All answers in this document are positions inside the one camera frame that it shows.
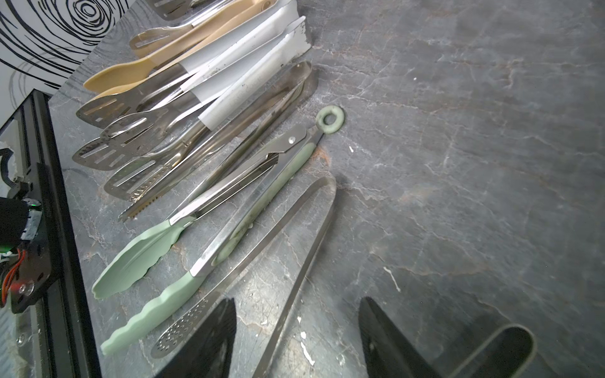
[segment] metal tongs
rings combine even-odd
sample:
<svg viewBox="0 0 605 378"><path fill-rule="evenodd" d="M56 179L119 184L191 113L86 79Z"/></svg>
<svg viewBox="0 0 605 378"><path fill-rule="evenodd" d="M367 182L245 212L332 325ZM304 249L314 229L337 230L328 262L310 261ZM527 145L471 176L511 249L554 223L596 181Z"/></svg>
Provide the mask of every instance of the metal tongs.
<svg viewBox="0 0 605 378"><path fill-rule="evenodd" d="M328 114L336 116L331 125L324 122ZM185 304L214 267L231 254L258 214L309 159L324 133L337 131L343 123L344 113L340 108L330 106L322 109L315 126L310 129L295 126L273 139L181 211L128 243L93 284L95 298L106 298L126 290L170 250L186 227L264 174L252 194L191 269L165 288L160 296L147 302L124 327L114 331L101 345L103 354L113 353L135 342Z"/></svg>
<svg viewBox="0 0 605 378"><path fill-rule="evenodd" d="M187 150L184 146L178 151L168 153L162 149L160 152L141 156L128 163L117 171L105 185L108 193L134 201L134 204L120 215L120 220L134 218L273 107L269 116L184 201L184 203L191 202L209 189L219 178L231 173L267 135L290 116L298 104L308 99L316 88L317 77L311 63L301 62L280 77L271 88L236 118L223 128L214 131L188 153L183 152L183 150ZM127 175L126 172L136 172L136 174Z"/></svg>

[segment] gray stone countertop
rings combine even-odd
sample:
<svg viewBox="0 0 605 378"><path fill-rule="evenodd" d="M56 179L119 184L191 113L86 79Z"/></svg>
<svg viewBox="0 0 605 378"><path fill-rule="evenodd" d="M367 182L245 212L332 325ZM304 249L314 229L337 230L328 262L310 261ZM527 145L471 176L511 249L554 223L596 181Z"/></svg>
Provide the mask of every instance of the gray stone countertop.
<svg viewBox="0 0 605 378"><path fill-rule="evenodd" d="M99 352L103 376L158 372L167 360L149 351L162 331L328 172L338 181L336 218L292 309L272 376L366 376L357 328L363 296L375 298L429 361L473 318L498 311L537 338L524 376L604 376L599 4L299 0L313 37L302 59L317 69L319 86L278 132L311 126L328 104L344 108L345 126L324 136L194 299L140 342L112 356ZM246 197L236 195L188 228L130 289L93 298L93 282L120 249L163 220L241 141L127 223L117 221L127 203L103 191L111 173L71 160L99 133L74 115L93 97L82 83L133 60L130 37L163 24L145 2L135 3L50 101L97 345L181 277ZM317 205L229 292L238 309L231 376L250 376L256 367L321 219Z"/></svg>

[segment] mint green tong handle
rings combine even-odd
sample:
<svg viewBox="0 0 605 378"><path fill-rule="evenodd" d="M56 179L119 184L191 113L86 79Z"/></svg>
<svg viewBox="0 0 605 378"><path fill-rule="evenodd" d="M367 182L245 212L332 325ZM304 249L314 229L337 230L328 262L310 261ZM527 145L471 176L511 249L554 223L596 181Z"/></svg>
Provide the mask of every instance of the mint green tong handle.
<svg viewBox="0 0 605 378"><path fill-rule="evenodd" d="M150 300L140 313L131 317L124 327L116 329L103 344L104 355L115 353L144 337L164 320L170 318L195 294L205 277L193 277L189 272L168 286L160 296Z"/></svg>
<svg viewBox="0 0 605 378"><path fill-rule="evenodd" d="M315 144L313 143L308 143L301 148L299 153L297 153L282 173L269 186L268 190L263 193L254 207L243 217L242 222L234 230L226 245L214 254L211 261L215 264L212 266L215 266L217 262L224 260L231 254L248 230L250 224L254 222L254 219L288 182L290 177L309 159L314 149ZM104 355L114 353L147 335L183 306L195 294L197 289L200 288L207 275L206 273L194 277L191 275L191 272L185 273L185 276L164 289L159 297L147 302L141 312L131 317L124 327L116 329L110 338L101 344L101 352Z"/></svg>

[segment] red wire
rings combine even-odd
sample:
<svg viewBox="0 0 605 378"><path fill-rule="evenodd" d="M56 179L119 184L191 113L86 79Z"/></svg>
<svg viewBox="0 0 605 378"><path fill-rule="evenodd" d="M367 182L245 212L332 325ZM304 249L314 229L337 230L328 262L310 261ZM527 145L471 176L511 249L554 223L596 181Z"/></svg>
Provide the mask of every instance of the red wire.
<svg viewBox="0 0 605 378"><path fill-rule="evenodd" d="M6 275L6 277L4 277L4 280L2 282L2 305L3 306L6 304L6 299L8 297L8 288L10 287L10 284L13 282L13 278L15 277L15 273L19 269L19 266L21 265L21 263L23 262L23 260L25 260L25 253L26 253L25 249L21 250L21 249L17 248L17 256L19 257L19 261L17 261L17 263L15 264L15 266L13 266L8 271L8 274Z"/></svg>

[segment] white paint stain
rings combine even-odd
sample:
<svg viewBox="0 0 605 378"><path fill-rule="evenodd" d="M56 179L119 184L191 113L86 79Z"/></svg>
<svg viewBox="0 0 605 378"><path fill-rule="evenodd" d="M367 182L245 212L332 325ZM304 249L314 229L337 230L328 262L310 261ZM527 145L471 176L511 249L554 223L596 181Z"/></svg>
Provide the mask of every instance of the white paint stain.
<svg viewBox="0 0 605 378"><path fill-rule="evenodd" d="M391 275L391 279L393 280L393 283L395 284L397 291L400 293L401 289L399 288L399 285L397 285L397 281L395 281L395 277L393 277L393 272L391 272L391 270L388 269L387 267L382 267L382 268L384 269L385 272L387 272L388 274Z"/></svg>
<svg viewBox="0 0 605 378"><path fill-rule="evenodd" d="M307 351L307 347L304 346L302 341L301 341L301 347L303 348L302 353L304 354L304 357L307 359L307 361L309 361L311 366L315 365L315 361L313 361L313 359L311 358L311 355Z"/></svg>

